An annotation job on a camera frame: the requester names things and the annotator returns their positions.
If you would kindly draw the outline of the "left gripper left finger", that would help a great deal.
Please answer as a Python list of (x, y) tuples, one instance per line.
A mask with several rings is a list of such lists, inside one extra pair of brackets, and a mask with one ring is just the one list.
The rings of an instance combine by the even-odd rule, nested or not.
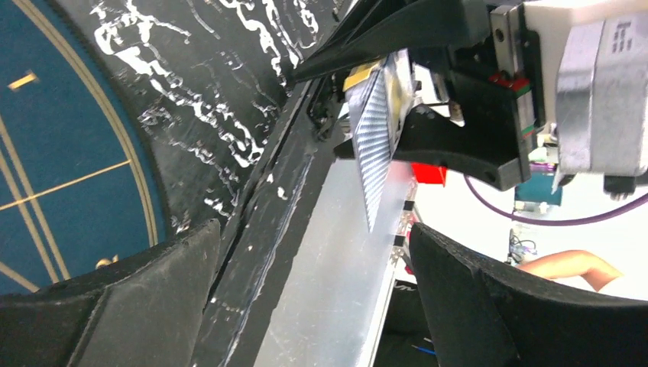
[(3, 366), (186, 366), (219, 261), (220, 225), (33, 294), (1, 298)]

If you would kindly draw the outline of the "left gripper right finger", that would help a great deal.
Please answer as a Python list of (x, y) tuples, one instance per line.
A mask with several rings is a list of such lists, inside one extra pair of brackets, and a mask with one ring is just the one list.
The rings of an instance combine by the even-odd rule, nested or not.
[(441, 366), (645, 366), (647, 303), (548, 281), (417, 223), (411, 268)]

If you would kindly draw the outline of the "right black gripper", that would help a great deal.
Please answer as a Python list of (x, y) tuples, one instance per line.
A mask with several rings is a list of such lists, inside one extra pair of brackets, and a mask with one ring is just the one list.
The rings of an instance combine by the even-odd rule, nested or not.
[[(484, 1), (359, 1), (292, 78), (312, 80), (406, 48), (440, 76), (451, 115), (416, 106), (390, 160), (446, 167), (500, 191), (527, 181), (546, 118), (539, 35), (524, 15), (490, 15)], [(355, 159), (352, 138), (334, 152)]]

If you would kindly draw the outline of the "blue patterned playing cards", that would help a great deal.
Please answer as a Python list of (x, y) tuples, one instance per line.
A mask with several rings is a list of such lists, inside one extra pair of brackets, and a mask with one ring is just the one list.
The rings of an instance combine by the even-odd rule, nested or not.
[(351, 88), (349, 113), (352, 145), (361, 178), (368, 230), (376, 223), (391, 159), (390, 110), (383, 70)]

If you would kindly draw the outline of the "playing card deck box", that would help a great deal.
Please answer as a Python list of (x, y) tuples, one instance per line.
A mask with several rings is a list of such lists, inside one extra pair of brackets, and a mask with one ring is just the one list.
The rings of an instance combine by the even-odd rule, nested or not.
[(415, 100), (408, 50), (352, 68), (343, 83), (356, 156), (391, 159)]

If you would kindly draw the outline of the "person forearm in background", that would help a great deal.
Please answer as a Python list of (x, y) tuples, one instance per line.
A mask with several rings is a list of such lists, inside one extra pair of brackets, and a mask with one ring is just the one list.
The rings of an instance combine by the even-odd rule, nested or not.
[(517, 269), (546, 280), (582, 278), (594, 291), (600, 291), (624, 274), (603, 258), (585, 251), (568, 250), (546, 255), (517, 266)]

